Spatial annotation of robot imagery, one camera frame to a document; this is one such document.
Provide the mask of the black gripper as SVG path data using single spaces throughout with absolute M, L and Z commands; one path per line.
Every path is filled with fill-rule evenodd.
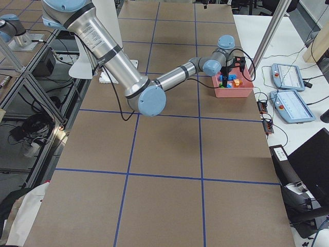
M 229 73 L 233 68 L 238 68 L 242 73 L 245 69 L 246 59 L 245 57 L 233 56 L 232 59 L 224 63 L 224 66 L 221 68 L 222 73 L 222 86 L 227 87 Z

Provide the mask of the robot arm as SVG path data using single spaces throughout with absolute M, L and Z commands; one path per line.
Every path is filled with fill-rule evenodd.
M 222 86 L 226 86 L 232 68 L 238 67 L 241 72 L 245 69 L 245 58 L 233 54 L 237 50 L 234 37 L 224 35 L 210 56 L 192 58 L 151 80 L 137 70 L 103 25 L 97 16 L 99 8 L 93 1 L 42 1 L 42 7 L 44 24 L 74 33 L 99 65 L 123 86 L 130 108 L 145 116 L 160 114 L 166 105 L 166 91 L 199 72 L 210 77 L 222 74 Z

